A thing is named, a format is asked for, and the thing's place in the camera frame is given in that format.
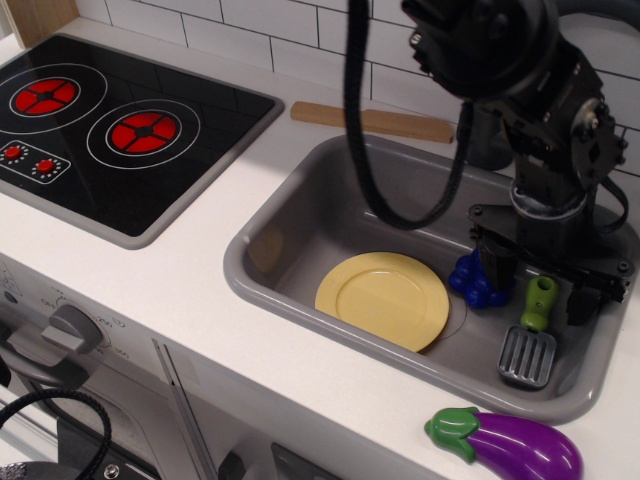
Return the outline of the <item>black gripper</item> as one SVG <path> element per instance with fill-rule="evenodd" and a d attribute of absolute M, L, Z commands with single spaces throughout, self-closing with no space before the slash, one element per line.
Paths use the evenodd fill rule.
<path fill-rule="evenodd" d="M 623 302 L 636 273 L 636 233 L 627 224 L 603 233 L 595 224 L 612 212 L 590 205 L 565 219 L 527 218 L 511 205 L 469 208 L 479 258 L 496 291 L 510 288 L 523 263 L 559 277 L 575 288 L 569 295 L 567 323 L 582 326 L 600 306 L 601 296 Z"/>

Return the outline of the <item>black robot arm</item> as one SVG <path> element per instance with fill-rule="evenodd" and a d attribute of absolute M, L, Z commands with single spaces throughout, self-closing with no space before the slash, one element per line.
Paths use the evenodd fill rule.
<path fill-rule="evenodd" d="M 514 155 L 508 205 L 475 205 L 480 258 L 503 289 L 526 262 L 569 281 L 568 321 L 586 323 L 622 301 L 635 266 L 613 242 L 622 221 L 600 224 L 596 196 L 621 204 L 611 172 L 625 141 L 602 81 L 560 33 L 552 1 L 406 1 L 415 57 L 452 95 L 493 115 Z"/>

